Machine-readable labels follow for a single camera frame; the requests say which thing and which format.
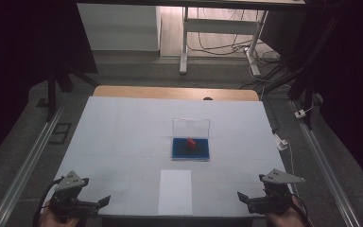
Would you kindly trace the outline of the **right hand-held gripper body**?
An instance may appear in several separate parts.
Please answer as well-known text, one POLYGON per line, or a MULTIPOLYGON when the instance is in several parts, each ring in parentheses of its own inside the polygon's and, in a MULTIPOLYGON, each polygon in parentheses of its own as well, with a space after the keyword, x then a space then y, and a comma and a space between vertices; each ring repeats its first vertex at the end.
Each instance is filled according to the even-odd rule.
POLYGON ((284 214, 293 203, 288 184, 305 182, 302 177, 288 174, 276 168, 272 169, 267 175, 260 174, 259 179, 264 184, 266 193, 265 201, 259 208, 261 214, 284 214))

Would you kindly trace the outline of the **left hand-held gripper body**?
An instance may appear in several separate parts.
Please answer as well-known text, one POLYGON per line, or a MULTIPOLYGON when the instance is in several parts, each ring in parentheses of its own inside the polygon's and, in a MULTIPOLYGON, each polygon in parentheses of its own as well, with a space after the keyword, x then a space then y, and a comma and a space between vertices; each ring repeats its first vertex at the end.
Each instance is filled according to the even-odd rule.
POLYGON ((78 195, 88 182, 88 178, 81 179, 74 170, 71 170, 54 189, 50 199, 50 210, 58 218, 87 218, 89 215, 87 205, 78 199, 78 195))

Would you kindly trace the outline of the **blue ink pad clear case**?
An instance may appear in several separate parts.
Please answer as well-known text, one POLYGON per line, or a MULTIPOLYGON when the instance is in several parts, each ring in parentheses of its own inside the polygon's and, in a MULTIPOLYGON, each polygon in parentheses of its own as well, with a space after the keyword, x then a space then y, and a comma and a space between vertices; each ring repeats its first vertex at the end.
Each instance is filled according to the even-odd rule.
POLYGON ((174 161, 209 161, 210 125, 210 119, 174 118, 171 158, 174 161))

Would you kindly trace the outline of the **person's right hand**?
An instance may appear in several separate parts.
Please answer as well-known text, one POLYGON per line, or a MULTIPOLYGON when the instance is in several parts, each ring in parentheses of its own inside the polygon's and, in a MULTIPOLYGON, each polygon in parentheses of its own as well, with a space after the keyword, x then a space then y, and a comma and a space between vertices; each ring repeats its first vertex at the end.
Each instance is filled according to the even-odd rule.
POLYGON ((274 227, 305 227, 302 216, 293 207, 282 215, 269 213, 266 217, 274 227))

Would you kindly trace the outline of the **person's left hand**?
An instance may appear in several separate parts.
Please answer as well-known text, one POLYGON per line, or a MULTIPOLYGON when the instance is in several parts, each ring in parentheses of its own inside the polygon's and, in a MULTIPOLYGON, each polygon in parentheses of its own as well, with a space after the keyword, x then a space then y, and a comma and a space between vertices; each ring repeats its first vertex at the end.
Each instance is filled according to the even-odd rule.
POLYGON ((78 223, 79 218, 69 218, 62 222, 46 207, 41 213, 38 225, 39 227, 77 227, 78 223))

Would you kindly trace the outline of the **white plug adapter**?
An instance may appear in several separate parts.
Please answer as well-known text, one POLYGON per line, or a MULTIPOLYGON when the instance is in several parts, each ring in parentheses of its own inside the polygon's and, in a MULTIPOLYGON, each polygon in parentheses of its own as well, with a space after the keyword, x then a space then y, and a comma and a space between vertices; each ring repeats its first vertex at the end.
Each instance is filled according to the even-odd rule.
POLYGON ((287 149, 288 142, 285 139, 281 139, 277 133, 274 134, 274 138, 279 151, 287 149))

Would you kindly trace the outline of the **white table cover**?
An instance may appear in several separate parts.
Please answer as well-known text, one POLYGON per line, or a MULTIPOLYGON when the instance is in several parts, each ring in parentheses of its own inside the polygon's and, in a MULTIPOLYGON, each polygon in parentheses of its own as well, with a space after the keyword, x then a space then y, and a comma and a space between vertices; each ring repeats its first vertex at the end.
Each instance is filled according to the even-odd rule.
POLYGON ((92 96, 57 174, 88 178, 84 201, 110 196, 102 216, 159 217, 161 171, 190 170, 186 217, 237 218, 249 213, 237 193, 263 196, 259 175, 284 167, 260 101, 92 96), (172 160, 174 118, 211 120, 209 161, 172 160))

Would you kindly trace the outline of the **white paper sheet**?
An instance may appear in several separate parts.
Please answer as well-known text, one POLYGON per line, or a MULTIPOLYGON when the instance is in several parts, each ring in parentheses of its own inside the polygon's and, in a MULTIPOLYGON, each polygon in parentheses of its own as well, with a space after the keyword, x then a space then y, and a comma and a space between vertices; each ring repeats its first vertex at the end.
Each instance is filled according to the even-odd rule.
POLYGON ((190 170, 163 169, 161 171, 158 215, 193 215, 190 170))

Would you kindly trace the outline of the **black tripod stand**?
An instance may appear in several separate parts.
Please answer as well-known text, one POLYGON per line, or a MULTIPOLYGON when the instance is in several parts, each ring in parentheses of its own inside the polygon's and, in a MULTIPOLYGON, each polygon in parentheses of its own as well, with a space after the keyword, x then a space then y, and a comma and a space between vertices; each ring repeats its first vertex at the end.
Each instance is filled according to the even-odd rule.
POLYGON ((275 83, 265 88, 265 92, 268 93, 281 87, 283 84, 293 81, 292 87, 287 92, 287 96, 291 100, 297 100, 301 95, 304 95, 304 108, 308 111, 308 114, 303 118, 303 122, 309 130, 312 129, 311 108, 313 105, 314 70, 317 65, 317 58, 336 25, 337 19, 334 17, 324 22, 318 22, 318 26, 303 25, 302 29, 309 28, 311 31, 307 32, 307 37, 298 40, 301 46, 297 47, 295 52, 290 56, 291 61, 297 61, 295 63, 296 70, 291 71, 288 76, 282 79, 277 79, 275 83))
POLYGON ((48 73, 46 75, 47 101, 44 103, 44 106, 48 108, 46 122, 51 122, 54 118, 54 114, 57 112, 56 85, 59 85, 60 89, 65 93, 71 93, 73 91, 74 84, 70 79, 71 75, 76 76, 94 88, 99 86, 99 83, 96 80, 89 77, 85 72, 77 69, 74 65, 60 61, 50 61, 48 63, 48 73))

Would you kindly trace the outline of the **wooden table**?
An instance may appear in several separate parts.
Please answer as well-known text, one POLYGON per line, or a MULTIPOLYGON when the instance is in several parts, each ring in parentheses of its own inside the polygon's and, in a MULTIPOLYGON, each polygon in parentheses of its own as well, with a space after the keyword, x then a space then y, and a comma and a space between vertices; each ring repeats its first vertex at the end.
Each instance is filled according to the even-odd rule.
POLYGON ((253 90, 208 89, 208 88, 173 88, 173 87, 142 87, 142 86, 111 86, 100 85, 94 90, 93 96, 105 97, 136 97, 136 98, 168 98, 224 101, 258 101, 259 97, 253 90))

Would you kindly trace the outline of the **dark curtain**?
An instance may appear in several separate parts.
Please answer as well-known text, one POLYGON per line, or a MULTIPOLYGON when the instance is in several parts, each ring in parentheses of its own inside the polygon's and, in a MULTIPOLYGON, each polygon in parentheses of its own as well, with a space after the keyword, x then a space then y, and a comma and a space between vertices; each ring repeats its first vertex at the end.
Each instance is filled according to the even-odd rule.
POLYGON ((314 93, 320 114, 363 169, 363 0, 307 0, 313 11, 268 13, 261 39, 295 71, 290 56, 309 28, 334 17, 337 25, 317 58, 314 93))
POLYGON ((78 0, 0 0, 0 145, 30 88, 53 76, 69 91, 72 70, 97 71, 78 0))

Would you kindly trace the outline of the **white cabinet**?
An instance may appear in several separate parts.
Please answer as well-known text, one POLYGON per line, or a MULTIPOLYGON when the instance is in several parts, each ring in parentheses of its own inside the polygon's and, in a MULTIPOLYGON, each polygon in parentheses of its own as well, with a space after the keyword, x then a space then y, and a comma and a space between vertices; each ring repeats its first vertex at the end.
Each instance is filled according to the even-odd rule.
POLYGON ((93 50, 159 51, 160 8, 78 3, 93 50))

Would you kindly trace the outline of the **aluminium rail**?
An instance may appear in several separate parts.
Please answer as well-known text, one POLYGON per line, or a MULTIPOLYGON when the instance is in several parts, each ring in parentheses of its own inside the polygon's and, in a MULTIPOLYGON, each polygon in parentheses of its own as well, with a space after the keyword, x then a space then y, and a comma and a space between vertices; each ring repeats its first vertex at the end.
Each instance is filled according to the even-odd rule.
POLYGON ((314 227, 362 227, 362 223, 334 171, 318 136, 302 119, 292 116, 295 134, 292 143, 291 170, 305 178, 294 191, 305 202, 314 227))
POLYGON ((48 122, 45 122, 43 127, 38 131, 37 137, 28 151, 25 160, 14 176, 5 196, 0 201, 0 227, 6 226, 17 201, 20 199, 20 196, 26 187, 26 183, 28 182, 32 171, 43 153, 49 136, 52 134, 52 131, 61 117, 63 109, 64 106, 60 105, 53 113, 52 118, 48 122))

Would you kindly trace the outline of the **black floor frame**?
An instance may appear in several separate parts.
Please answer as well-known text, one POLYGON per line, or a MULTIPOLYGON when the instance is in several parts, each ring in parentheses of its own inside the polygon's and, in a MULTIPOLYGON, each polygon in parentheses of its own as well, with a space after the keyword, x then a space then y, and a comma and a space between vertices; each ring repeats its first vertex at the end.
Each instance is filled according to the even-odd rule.
POLYGON ((51 133, 49 144, 63 145, 69 135, 71 123, 58 123, 51 133))

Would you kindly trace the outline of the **white desk frame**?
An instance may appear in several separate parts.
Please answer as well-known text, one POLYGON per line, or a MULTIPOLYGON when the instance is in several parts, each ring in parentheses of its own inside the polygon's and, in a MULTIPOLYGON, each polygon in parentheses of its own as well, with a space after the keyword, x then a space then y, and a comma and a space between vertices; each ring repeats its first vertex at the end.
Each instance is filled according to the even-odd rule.
POLYGON ((305 0, 77 0, 77 2, 101 5, 183 7, 181 75, 185 75, 187 72, 187 37, 189 32, 252 35, 251 46, 246 50, 245 54, 249 63, 252 63, 251 69, 258 74, 258 67, 253 62, 252 53, 259 39, 267 13, 270 10, 300 11, 307 7, 305 0), (263 14, 256 22, 194 19, 188 16, 190 8, 256 9, 262 10, 263 14))

